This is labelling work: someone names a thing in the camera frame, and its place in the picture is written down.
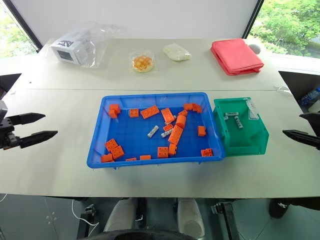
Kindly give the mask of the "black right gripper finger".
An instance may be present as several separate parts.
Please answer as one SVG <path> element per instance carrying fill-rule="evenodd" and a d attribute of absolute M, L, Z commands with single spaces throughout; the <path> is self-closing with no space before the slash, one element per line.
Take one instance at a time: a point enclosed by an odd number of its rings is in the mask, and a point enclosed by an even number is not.
<path fill-rule="evenodd" d="M 299 130 L 283 130 L 282 131 L 290 139 L 320 149 L 320 138 L 318 136 L 309 135 Z"/>
<path fill-rule="evenodd" d="M 299 115 L 301 118 L 307 120 L 311 125 L 316 136 L 320 136 L 320 113 L 319 112 L 308 112 Z"/>

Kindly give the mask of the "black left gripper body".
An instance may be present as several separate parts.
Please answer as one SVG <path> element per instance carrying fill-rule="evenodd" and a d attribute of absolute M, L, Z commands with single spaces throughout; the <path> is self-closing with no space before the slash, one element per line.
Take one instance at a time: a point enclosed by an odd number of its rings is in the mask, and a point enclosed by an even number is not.
<path fill-rule="evenodd" d="M 15 136 L 13 131 L 15 130 L 14 125 L 16 124 L 15 118 L 6 117 L 0 123 L 0 148 L 7 150 L 20 146 L 20 138 Z"/>

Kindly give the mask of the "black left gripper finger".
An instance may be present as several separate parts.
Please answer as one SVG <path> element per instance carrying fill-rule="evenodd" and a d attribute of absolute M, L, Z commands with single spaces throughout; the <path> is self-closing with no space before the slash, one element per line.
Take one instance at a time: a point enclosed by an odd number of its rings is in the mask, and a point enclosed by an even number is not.
<path fill-rule="evenodd" d="M 52 137 L 54 137 L 58 133 L 57 130 L 46 130 L 46 131 L 40 131 L 31 134 L 30 136 L 23 137 L 19 140 L 19 146 L 21 149 L 30 147 L 42 142 L 45 142 Z"/>
<path fill-rule="evenodd" d="M 6 118 L 7 119 L 6 125 L 7 126 L 15 126 L 15 125 L 30 124 L 30 123 L 34 123 L 44 117 L 45 117 L 44 114 L 35 113 L 35 112 L 9 116 Z"/>

